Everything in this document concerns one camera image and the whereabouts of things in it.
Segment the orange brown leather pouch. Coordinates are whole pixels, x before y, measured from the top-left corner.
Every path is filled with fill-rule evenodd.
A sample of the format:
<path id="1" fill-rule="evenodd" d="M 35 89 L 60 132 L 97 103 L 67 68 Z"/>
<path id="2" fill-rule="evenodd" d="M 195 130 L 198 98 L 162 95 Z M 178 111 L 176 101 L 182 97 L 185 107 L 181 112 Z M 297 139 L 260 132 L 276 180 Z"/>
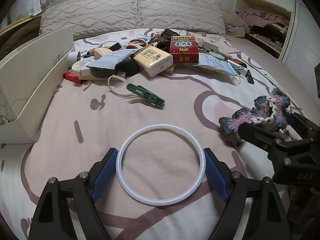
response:
<path id="1" fill-rule="evenodd" d="M 232 63 L 232 64 L 238 64 L 240 66 L 243 66 L 244 68 L 247 68 L 247 64 L 245 64 L 244 62 L 242 62 L 238 59 L 230 58 L 230 59 L 228 59 L 228 62 Z"/>

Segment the black vape device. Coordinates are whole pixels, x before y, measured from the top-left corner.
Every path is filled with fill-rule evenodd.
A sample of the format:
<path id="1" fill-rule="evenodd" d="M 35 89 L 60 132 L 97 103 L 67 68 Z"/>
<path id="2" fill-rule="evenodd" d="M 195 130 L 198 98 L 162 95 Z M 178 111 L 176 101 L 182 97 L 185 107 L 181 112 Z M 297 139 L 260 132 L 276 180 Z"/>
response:
<path id="1" fill-rule="evenodd" d="M 248 83 L 250 83 L 252 85 L 254 84 L 254 79 L 253 79 L 252 74 L 249 69 L 247 70 L 245 77 L 246 77 Z"/>

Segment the face mask packet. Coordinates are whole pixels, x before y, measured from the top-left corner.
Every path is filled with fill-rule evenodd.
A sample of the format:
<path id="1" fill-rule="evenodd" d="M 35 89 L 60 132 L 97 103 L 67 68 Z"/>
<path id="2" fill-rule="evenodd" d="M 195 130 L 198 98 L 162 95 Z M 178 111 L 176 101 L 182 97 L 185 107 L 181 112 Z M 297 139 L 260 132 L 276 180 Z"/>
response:
<path id="1" fill-rule="evenodd" d="M 217 59 L 210 54 L 199 53 L 198 63 L 193 63 L 193 66 L 209 70 L 212 73 L 229 75 L 236 84 L 241 83 L 240 77 L 230 63 Z"/>

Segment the red playing card box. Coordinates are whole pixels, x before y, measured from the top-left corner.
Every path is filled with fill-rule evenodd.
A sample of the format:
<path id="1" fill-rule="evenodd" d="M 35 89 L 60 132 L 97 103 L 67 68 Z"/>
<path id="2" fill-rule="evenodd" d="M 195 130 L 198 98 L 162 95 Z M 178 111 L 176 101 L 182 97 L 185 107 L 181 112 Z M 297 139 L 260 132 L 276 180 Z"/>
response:
<path id="1" fill-rule="evenodd" d="M 173 36 L 170 40 L 169 53 L 174 63 L 199 62 L 199 51 L 195 36 Z"/>

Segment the mint green round case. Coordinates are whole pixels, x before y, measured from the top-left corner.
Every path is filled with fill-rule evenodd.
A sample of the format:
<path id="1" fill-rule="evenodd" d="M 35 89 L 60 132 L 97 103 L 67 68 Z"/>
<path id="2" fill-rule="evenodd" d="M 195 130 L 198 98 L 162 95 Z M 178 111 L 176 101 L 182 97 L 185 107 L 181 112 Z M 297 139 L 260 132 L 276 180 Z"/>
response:
<path id="1" fill-rule="evenodd" d="M 224 55 L 221 55 L 219 53 L 215 53 L 215 52 L 212 52 L 212 51 L 210 51 L 208 54 L 212 55 L 213 57 L 215 57 L 215 58 L 217 58 L 219 60 L 222 60 L 222 61 L 227 61 L 229 59 L 229 57 L 225 57 Z"/>

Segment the yellow tissue pack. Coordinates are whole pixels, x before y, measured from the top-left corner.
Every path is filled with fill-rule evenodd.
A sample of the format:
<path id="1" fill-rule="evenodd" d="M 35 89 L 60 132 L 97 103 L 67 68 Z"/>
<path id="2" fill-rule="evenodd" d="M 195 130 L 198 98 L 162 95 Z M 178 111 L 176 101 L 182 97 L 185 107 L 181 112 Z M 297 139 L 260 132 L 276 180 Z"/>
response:
<path id="1" fill-rule="evenodd" d="M 174 65 L 171 54 L 153 46 L 141 49 L 133 59 L 139 65 L 140 70 L 150 78 Z"/>

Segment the left grey pillow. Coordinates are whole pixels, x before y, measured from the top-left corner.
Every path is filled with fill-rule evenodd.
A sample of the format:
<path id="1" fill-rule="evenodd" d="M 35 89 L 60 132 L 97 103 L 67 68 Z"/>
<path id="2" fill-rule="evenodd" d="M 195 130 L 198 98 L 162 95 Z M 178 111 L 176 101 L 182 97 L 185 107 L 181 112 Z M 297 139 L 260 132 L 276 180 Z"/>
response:
<path id="1" fill-rule="evenodd" d="M 69 0 L 47 9 L 40 34 L 71 25 L 73 39 L 93 37 L 141 26 L 137 0 Z"/>

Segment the grey pillow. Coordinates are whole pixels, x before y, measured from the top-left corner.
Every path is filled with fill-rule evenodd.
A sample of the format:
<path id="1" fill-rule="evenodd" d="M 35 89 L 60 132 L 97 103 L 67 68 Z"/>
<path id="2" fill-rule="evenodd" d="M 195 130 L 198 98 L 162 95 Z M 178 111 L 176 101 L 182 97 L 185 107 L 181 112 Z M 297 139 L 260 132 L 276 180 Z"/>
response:
<path id="1" fill-rule="evenodd" d="M 221 6 L 215 0 L 135 0 L 135 5 L 141 28 L 226 33 Z"/>
<path id="2" fill-rule="evenodd" d="M 137 0 L 69 0 L 47 9 L 40 34 L 71 25 L 73 39 L 93 37 L 141 26 Z"/>

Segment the white shoe box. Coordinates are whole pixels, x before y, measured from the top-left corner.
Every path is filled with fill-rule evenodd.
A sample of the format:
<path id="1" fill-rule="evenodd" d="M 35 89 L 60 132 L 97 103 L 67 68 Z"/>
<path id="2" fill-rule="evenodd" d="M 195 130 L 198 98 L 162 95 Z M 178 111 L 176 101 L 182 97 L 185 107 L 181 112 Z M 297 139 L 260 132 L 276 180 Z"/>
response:
<path id="1" fill-rule="evenodd" d="M 41 35 L 1 60 L 1 143 L 36 139 L 74 51 L 73 28 Z"/>

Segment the white paper bag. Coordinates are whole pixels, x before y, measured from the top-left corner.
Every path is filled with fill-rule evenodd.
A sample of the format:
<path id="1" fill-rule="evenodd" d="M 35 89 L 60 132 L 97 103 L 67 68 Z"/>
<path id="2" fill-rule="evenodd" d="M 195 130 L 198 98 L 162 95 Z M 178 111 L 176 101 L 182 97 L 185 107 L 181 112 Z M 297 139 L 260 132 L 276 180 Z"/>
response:
<path id="1" fill-rule="evenodd" d="M 10 20 L 16 22 L 41 12 L 40 0 L 17 0 L 10 9 Z"/>

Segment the crocheted dark purple scrunchie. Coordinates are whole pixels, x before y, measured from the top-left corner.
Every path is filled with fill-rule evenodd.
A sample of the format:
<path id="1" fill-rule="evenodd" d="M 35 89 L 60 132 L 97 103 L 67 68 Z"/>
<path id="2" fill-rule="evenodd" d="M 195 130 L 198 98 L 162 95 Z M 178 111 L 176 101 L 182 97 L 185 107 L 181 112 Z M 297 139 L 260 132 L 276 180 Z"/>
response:
<path id="1" fill-rule="evenodd" d="M 246 122 L 271 132 L 285 129 L 291 122 L 288 111 L 290 104 L 290 98 L 275 88 L 270 95 L 257 97 L 250 111 L 241 108 L 232 117 L 221 117 L 220 131 L 227 137 L 237 136 L 240 125 Z"/>

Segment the right grey pillow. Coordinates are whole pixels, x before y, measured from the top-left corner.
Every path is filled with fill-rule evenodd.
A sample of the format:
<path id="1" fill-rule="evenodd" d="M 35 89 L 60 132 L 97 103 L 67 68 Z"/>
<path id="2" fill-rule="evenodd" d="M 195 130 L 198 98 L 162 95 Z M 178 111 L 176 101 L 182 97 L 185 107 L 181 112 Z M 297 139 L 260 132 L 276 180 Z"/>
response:
<path id="1" fill-rule="evenodd" d="M 135 0 L 135 5 L 141 28 L 226 33 L 221 6 L 215 0 Z"/>

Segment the green clothes clip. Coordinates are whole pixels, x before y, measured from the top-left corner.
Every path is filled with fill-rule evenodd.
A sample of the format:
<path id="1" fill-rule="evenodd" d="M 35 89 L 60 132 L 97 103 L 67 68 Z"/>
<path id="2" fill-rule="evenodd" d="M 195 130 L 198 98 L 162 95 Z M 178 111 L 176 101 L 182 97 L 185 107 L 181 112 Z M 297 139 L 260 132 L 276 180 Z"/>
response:
<path id="1" fill-rule="evenodd" d="M 126 85 L 126 88 L 129 92 L 137 95 L 144 101 L 147 101 L 159 108 L 163 107 L 165 104 L 165 100 L 163 98 L 157 96 L 156 94 L 154 94 L 153 92 L 149 91 L 141 85 L 134 85 L 132 83 L 128 83 Z"/>

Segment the white tape roll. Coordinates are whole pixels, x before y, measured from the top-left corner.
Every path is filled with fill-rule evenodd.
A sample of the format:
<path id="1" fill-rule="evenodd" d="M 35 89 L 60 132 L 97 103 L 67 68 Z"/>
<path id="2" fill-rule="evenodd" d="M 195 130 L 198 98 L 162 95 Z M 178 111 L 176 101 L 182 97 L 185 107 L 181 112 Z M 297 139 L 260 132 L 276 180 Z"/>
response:
<path id="1" fill-rule="evenodd" d="M 81 60 L 81 53 L 79 51 L 71 51 L 67 56 L 68 67 L 71 68 L 73 64 Z"/>

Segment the wooden bedside shelf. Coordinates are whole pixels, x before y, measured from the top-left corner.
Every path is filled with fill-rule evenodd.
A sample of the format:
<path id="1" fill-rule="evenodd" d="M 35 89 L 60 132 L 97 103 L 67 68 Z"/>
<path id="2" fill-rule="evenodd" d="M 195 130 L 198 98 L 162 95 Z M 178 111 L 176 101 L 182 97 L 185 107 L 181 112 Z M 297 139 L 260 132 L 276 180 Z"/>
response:
<path id="1" fill-rule="evenodd" d="M 13 28 L 16 28 L 16 27 L 18 27 L 18 26 L 20 26 L 20 25 L 22 25 L 24 23 L 28 23 L 28 22 L 30 22 L 30 21 L 32 21 L 32 20 L 34 20 L 36 18 L 39 18 L 41 16 L 42 16 L 42 13 L 34 15 L 34 16 L 27 16 L 27 17 L 21 18 L 21 19 L 15 21 L 13 23 L 7 25 L 5 28 L 1 29 L 0 34 L 2 35 L 2 34 L 8 32 L 8 31 L 10 31 Z"/>

